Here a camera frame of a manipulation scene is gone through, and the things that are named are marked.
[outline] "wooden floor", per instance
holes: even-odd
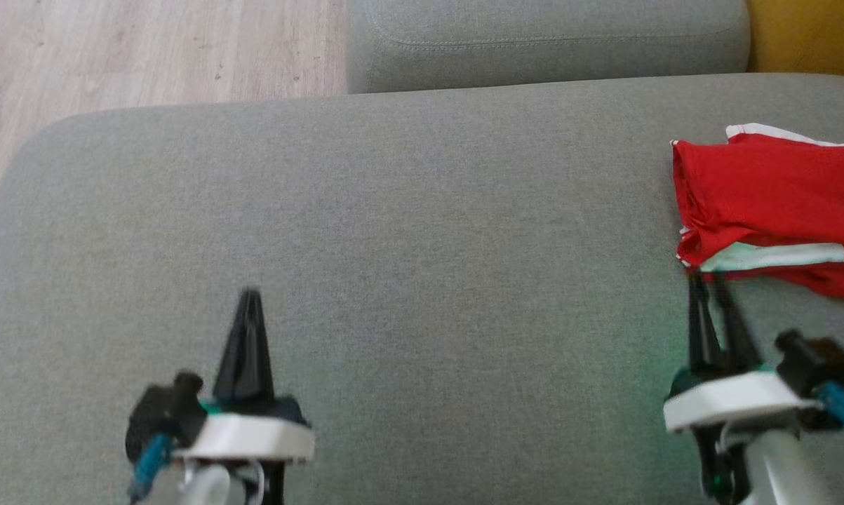
[[[341,95],[345,0],[0,0],[0,181],[81,112]]]

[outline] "folded red clothing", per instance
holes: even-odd
[[[740,133],[716,146],[675,141],[673,151],[685,264],[698,268],[733,243],[844,245],[844,146]],[[753,273],[844,297],[844,262]]]

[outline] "gray fabric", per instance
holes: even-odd
[[[352,93],[741,72],[743,0],[351,0]]]
[[[319,437],[289,503],[704,503],[693,441],[662,422],[685,362],[669,140],[719,142],[748,121],[844,142],[844,78],[133,109],[47,128],[0,188],[0,504],[120,501],[134,400],[178,368],[211,379],[251,284],[278,390]],[[735,290],[768,357],[791,326],[844,342],[844,302],[770,279]],[[844,435],[806,448],[844,502]]]

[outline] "yellow cushion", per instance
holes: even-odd
[[[755,72],[844,76],[844,0],[749,0]]]

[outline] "white fabric edge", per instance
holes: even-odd
[[[801,142],[803,144],[813,144],[814,146],[844,147],[844,144],[834,144],[833,142],[814,140],[814,138],[809,138],[805,135],[800,135],[793,131],[789,131],[783,128],[772,127],[769,125],[763,125],[761,123],[730,125],[726,129],[724,129],[724,132],[727,134],[727,138],[733,138],[736,135],[739,135],[740,133],[746,133],[765,135],[766,137],[784,138],[784,140],[793,140],[795,142]]]
[[[769,267],[793,267],[844,262],[844,245],[798,243],[761,247],[734,242],[699,266],[700,271],[749,271]]]

